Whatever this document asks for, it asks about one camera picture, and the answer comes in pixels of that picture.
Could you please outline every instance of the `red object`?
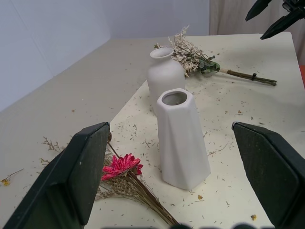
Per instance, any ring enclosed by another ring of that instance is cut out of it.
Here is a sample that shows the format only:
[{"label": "red object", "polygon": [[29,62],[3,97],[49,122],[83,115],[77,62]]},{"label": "red object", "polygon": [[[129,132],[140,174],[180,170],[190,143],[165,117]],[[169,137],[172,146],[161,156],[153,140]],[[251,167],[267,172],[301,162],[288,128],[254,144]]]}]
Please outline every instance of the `red object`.
[{"label": "red object", "polygon": [[305,87],[305,65],[300,65],[300,70],[301,70],[301,75],[302,75],[302,79],[303,79],[303,84]]},{"label": "red object", "polygon": [[143,165],[140,165],[140,159],[135,159],[132,154],[126,154],[125,157],[113,156],[112,163],[110,166],[104,166],[103,172],[106,173],[102,176],[102,180],[108,180],[113,177],[117,177],[123,173],[127,173],[130,169],[136,168],[136,175],[142,174],[141,168]]}]

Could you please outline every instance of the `white ceramic vase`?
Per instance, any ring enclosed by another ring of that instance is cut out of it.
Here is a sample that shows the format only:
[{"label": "white ceramic vase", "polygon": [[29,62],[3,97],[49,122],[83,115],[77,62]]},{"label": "white ceramic vase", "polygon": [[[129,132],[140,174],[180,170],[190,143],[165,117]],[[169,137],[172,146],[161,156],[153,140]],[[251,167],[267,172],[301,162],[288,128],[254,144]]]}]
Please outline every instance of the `white ceramic vase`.
[{"label": "white ceramic vase", "polygon": [[184,89],[166,91],[157,112],[162,178],[190,190],[211,173],[195,99]]},{"label": "white ceramic vase", "polygon": [[153,64],[148,70],[147,83],[154,113],[160,95],[175,88],[185,88],[183,67],[171,56],[173,49],[160,48],[151,52]]}]

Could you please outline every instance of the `beige tabletop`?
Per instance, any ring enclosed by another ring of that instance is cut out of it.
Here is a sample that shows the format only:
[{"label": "beige tabletop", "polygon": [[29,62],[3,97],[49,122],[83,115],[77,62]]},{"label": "beige tabletop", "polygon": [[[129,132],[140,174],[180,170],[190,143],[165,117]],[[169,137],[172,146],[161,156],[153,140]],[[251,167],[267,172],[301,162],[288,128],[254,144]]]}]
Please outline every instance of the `beige tabletop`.
[{"label": "beige tabletop", "polygon": [[[271,225],[245,176],[231,124],[263,124],[280,133],[304,157],[305,93],[291,35],[281,33],[265,41],[259,37],[188,37],[208,55],[214,54],[224,68],[278,80],[277,87],[222,73],[186,80],[187,90],[195,96],[207,151],[215,152],[209,156],[211,175],[192,192],[161,180],[157,118],[151,112],[147,83],[128,101],[145,79],[149,52],[157,40],[112,41],[91,53],[90,60],[85,57],[0,113],[0,174],[5,178],[24,168],[9,186],[0,187],[0,226],[43,169],[40,158],[51,160],[56,155],[41,144],[43,136],[65,146],[69,136],[82,128],[110,121],[127,101],[111,122],[112,144],[118,153],[131,152],[142,160],[143,178],[179,222],[195,228],[230,228],[237,222]],[[195,202],[198,195],[203,202]],[[253,214],[256,221],[250,218]],[[97,201],[86,228],[113,225],[167,227],[152,211],[132,201]]]}]

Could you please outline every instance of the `vase opening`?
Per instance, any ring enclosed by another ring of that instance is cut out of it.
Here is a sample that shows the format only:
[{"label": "vase opening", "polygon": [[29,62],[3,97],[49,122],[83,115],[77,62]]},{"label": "vase opening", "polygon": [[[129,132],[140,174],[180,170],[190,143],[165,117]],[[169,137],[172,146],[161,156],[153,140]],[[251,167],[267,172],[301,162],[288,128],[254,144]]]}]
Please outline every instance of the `vase opening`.
[{"label": "vase opening", "polygon": [[183,104],[187,99],[187,94],[184,92],[170,92],[163,96],[162,102],[169,106]]},{"label": "vase opening", "polygon": [[151,57],[153,59],[163,59],[170,57],[172,54],[173,54],[172,48],[159,48],[151,52]]}]

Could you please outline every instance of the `table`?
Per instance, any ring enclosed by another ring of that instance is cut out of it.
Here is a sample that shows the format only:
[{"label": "table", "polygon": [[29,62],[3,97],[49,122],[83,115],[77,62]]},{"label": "table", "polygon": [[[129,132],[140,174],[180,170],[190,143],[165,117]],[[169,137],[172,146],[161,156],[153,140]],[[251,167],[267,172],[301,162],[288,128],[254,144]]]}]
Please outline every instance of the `table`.
[{"label": "table", "polygon": [[[172,187],[161,180],[157,118],[151,111],[146,82],[111,121],[112,145],[117,152],[133,153],[141,159],[141,163],[144,164],[143,179],[166,209],[179,222],[191,227],[230,228],[238,222],[247,222],[256,227],[271,225],[245,176],[231,130],[232,122],[241,121],[254,125],[263,123],[261,125],[264,127],[280,133],[305,157],[302,151],[305,135],[303,132],[305,131],[303,118],[305,93],[291,34],[284,32],[264,41],[259,37],[259,34],[247,34],[187,38],[205,50],[208,55],[214,54],[215,61],[222,67],[249,74],[258,73],[258,76],[278,81],[277,87],[270,87],[225,76],[222,73],[216,73],[211,78],[186,79],[186,89],[195,97],[207,151],[216,151],[209,156],[211,175],[191,192]],[[139,49],[134,51],[137,51],[138,55],[148,55],[141,53]],[[64,81],[64,77],[55,79],[48,86],[44,85],[43,87],[50,89],[47,94],[40,92],[39,96],[56,97],[61,87],[56,82],[60,81]],[[75,93],[79,89],[76,85],[82,81],[82,77],[76,77],[73,82],[75,86],[70,87],[70,92]],[[85,97],[84,101],[94,95],[95,91],[91,90],[94,83],[96,82],[92,81],[83,86],[81,93]],[[58,106],[52,103],[51,107],[43,104],[42,107],[37,108],[38,98],[33,95],[26,100],[26,104],[35,107],[36,110],[46,109],[47,112],[42,112],[45,116],[29,117],[33,112],[28,110],[27,115],[23,116],[24,112],[20,107],[24,106],[24,101],[2,116],[1,122],[4,124],[1,124],[0,133],[4,139],[0,140],[0,149],[1,153],[4,149],[6,152],[0,155],[1,159],[5,160],[5,170],[0,167],[1,174],[9,173],[10,166],[15,167],[16,171],[22,167],[25,169],[14,178],[10,186],[0,187],[1,225],[7,221],[14,206],[20,202],[26,190],[34,182],[38,175],[36,172],[42,170],[43,166],[38,161],[39,158],[50,159],[54,156],[53,152],[47,152],[45,146],[41,144],[42,136],[60,139],[58,141],[62,145],[69,141],[69,135],[81,128],[98,121],[105,121],[101,120],[100,114],[103,110],[97,106],[97,100],[88,101],[89,106],[82,110],[81,106],[85,107],[85,104],[76,104],[69,94],[66,94],[64,99],[65,102],[72,102],[73,105],[59,102]],[[79,96],[79,103],[84,103],[81,99]],[[79,108],[72,113],[71,109],[74,106]],[[69,118],[68,126],[65,125],[66,117]],[[15,129],[8,128],[6,123],[11,122],[15,123]],[[38,128],[39,125],[44,125],[44,128]],[[60,125],[65,125],[65,128],[61,130]],[[5,130],[9,130],[7,135],[15,136],[14,139],[5,137],[6,135],[3,135]],[[198,195],[203,197],[203,202],[195,202],[198,200]],[[257,215],[256,221],[252,221],[250,217],[253,214]],[[86,228],[95,229],[114,225],[168,227],[154,212],[130,200],[112,198],[95,202]]]}]

